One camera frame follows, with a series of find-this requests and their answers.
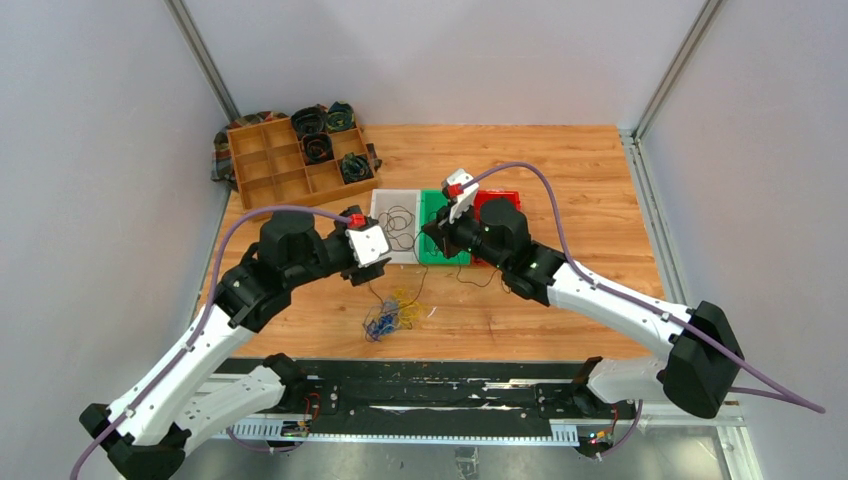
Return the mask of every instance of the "green tray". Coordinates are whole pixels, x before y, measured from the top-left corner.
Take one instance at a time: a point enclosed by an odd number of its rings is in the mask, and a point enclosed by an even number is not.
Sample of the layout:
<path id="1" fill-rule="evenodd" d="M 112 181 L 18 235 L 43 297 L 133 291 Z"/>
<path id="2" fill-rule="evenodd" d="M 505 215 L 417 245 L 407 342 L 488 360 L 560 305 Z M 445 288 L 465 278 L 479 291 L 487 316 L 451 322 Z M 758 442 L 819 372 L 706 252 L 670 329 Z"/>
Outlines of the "green tray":
<path id="1" fill-rule="evenodd" d="M 448 204 L 441 190 L 421 190 L 421 211 L 418 215 L 419 226 L 436 218 L 436 212 Z M 418 240 L 418 261 L 423 265 L 470 265 L 471 254 L 462 252 L 453 258 L 445 258 L 436 248 L 436 243 L 427 235 L 421 234 Z"/>

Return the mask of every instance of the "gray floor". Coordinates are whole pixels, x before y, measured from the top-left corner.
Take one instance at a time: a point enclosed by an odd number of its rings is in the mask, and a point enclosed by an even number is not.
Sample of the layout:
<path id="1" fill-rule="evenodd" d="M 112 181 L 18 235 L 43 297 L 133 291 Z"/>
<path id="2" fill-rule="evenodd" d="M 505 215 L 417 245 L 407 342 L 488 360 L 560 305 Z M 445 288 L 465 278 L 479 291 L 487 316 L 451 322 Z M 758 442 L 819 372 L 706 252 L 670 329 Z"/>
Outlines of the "gray floor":
<path id="1" fill-rule="evenodd" d="M 556 447 L 312 443 L 269 456 L 227 440 L 210 440 L 174 478 L 714 480 L 730 475 L 714 428 L 654 427 L 637 432 L 603 463 L 589 461 L 572 448 Z"/>

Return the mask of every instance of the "gray wall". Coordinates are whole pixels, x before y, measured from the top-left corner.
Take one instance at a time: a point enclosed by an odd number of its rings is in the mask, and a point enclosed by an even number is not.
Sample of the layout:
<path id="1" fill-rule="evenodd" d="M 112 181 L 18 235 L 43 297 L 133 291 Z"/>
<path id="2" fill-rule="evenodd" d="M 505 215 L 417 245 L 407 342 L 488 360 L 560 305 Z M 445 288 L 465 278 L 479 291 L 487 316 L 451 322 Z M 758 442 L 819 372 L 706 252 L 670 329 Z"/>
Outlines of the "gray wall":
<path id="1" fill-rule="evenodd" d="M 186 324 L 221 214 L 226 122 L 161 1 L 0 16 L 0 469 L 67 478 L 77 416 Z M 82 478 L 115 478 L 96 452 Z"/>
<path id="2" fill-rule="evenodd" d="M 632 127 L 703 0 L 186 3 L 243 112 Z"/>
<path id="3" fill-rule="evenodd" d="M 768 479 L 848 471 L 846 45 L 845 2 L 730 0 L 645 143 L 690 298 L 829 409 L 742 398 Z"/>

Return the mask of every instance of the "wooden surface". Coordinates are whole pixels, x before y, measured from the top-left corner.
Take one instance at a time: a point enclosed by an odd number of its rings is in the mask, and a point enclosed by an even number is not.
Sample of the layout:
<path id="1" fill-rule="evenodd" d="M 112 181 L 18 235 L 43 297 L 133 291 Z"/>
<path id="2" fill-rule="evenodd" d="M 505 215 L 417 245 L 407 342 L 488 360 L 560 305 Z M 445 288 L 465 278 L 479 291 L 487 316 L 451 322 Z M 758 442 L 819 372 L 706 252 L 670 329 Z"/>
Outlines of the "wooden surface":
<path id="1" fill-rule="evenodd" d="M 662 295 L 614 127 L 367 126 L 364 133 L 385 162 L 380 170 L 382 188 L 439 188 L 459 167 L 474 175 L 505 161 L 533 163 L 554 186 L 575 258 L 612 280 Z M 535 176 L 508 170 L 481 185 L 518 190 L 531 235 L 559 249 L 550 203 Z M 338 213 L 352 204 L 369 211 L 370 192 L 322 207 Z M 223 228 L 241 213 L 234 194 Z M 323 218 L 316 221 L 322 236 L 330 225 Z M 222 271 L 235 265 L 259 238 L 259 226 L 248 223 L 235 233 L 224 253 Z M 382 296 L 398 287 L 417 291 L 423 272 L 420 266 L 389 265 L 386 275 L 372 285 Z M 461 278 L 484 283 L 491 272 L 488 267 L 468 267 L 462 269 Z M 238 355 L 541 361 L 647 354 L 640 345 L 586 317 L 505 293 L 499 273 L 486 288 L 459 283 L 456 273 L 456 267 L 430 267 L 419 301 L 424 304 L 423 316 L 433 307 L 435 312 L 419 320 L 416 329 L 393 333 L 379 343 L 364 338 L 364 316 L 378 303 L 365 286 L 351 287 L 338 276 L 306 285 L 295 290 L 291 307 Z"/>

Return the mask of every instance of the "wooden organizer with compartments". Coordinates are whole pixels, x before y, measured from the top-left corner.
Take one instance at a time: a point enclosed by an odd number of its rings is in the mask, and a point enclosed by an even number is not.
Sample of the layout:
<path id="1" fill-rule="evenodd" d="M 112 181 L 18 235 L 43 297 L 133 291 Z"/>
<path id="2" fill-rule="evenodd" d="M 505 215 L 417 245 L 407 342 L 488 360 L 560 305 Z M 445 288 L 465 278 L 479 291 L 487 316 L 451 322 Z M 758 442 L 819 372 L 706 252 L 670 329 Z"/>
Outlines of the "wooden organizer with compartments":
<path id="1" fill-rule="evenodd" d="M 328 135 L 333 159 L 310 164 L 289 118 L 227 132 L 244 211 L 283 203 L 319 205 L 377 188 L 376 153 L 359 127 Z M 339 162 L 348 153 L 365 155 L 371 178 L 345 184 Z"/>

